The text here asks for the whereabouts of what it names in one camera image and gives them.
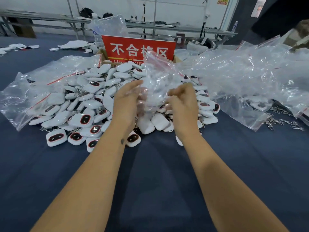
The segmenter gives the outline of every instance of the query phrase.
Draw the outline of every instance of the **blue table surface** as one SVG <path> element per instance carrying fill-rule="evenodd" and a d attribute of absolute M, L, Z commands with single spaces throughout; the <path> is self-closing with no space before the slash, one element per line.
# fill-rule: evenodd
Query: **blue table surface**
<path fill-rule="evenodd" d="M 77 50 L 49 51 L 66 39 L 0 37 L 0 46 L 40 45 L 0 57 L 4 89 L 26 73 Z M 203 137 L 290 231 L 309 231 L 309 129 L 265 125 L 258 132 L 224 112 Z M 293 120 L 287 115 L 275 118 Z M 0 114 L 0 231 L 29 231 L 87 158 L 85 146 L 50 148 L 45 133 L 26 125 L 20 132 Z M 175 133 L 155 131 L 126 148 L 106 231 L 216 231 L 198 181 Z"/>

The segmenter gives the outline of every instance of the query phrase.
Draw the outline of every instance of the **cardboard box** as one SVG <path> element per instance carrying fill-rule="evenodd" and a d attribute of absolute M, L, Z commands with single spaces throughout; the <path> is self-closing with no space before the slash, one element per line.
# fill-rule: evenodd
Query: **cardboard box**
<path fill-rule="evenodd" d="M 104 60 L 108 60 L 106 50 L 100 49 L 100 50 L 97 52 L 97 54 L 101 54 L 101 56 L 100 56 L 100 66 L 101 66 L 102 64 L 107 64 L 107 63 L 109 63 L 109 62 L 104 62 Z M 174 57 L 173 57 L 173 63 L 180 63 L 180 62 L 182 62 L 182 61 L 180 60 L 180 58 L 178 58 L 177 56 L 174 55 Z M 110 63 L 110 64 L 111 64 L 112 66 L 114 66 L 114 65 L 120 65 L 120 64 L 122 64 L 122 63 Z"/>

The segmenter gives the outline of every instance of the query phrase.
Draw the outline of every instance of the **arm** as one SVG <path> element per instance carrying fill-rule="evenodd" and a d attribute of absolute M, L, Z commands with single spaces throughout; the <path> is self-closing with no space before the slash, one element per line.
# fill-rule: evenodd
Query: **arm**
<path fill-rule="evenodd" d="M 191 83 L 171 90 L 176 135 L 183 143 L 219 232 L 288 231 L 203 139 L 197 128 L 198 107 Z"/>
<path fill-rule="evenodd" d="M 113 120 L 85 162 L 49 205 L 31 232 L 104 231 L 127 137 L 133 130 L 142 80 L 115 95 Z"/>

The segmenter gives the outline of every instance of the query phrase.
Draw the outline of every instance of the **yellow and red sign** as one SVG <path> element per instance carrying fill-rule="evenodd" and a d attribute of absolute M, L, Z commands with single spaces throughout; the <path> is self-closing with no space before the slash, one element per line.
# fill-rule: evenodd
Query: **yellow and red sign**
<path fill-rule="evenodd" d="M 144 62 L 144 56 L 148 50 L 152 50 L 172 61 L 176 47 L 174 41 L 105 35 L 102 35 L 102 39 L 108 59 L 115 63 L 132 60 L 140 65 Z"/>
<path fill-rule="evenodd" d="M 218 0 L 219 5 L 227 5 L 228 2 L 229 0 Z"/>

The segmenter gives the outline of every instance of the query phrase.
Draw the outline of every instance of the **dark wall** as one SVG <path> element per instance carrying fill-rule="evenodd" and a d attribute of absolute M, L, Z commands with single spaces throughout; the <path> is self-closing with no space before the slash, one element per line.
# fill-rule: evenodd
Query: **dark wall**
<path fill-rule="evenodd" d="M 250 29 L 261 18 L 263 13 L 265 13 L 276 1 L 277 0 L 266 0 L 259 18 L 254 18 L 251 17 L 251 14 L 257 3 L 257 0 L 239 0 L 231 24 L 228 28 L 229 31 L 232 30 L 234 23 L 238 21 L 236 28 L 236 32 L 238 34 L 228 40 L 225 44 L 238 45 L 242 40 L 249 41 L 253 44 L 262 42 L 263 39 L 252 33 Z"/>

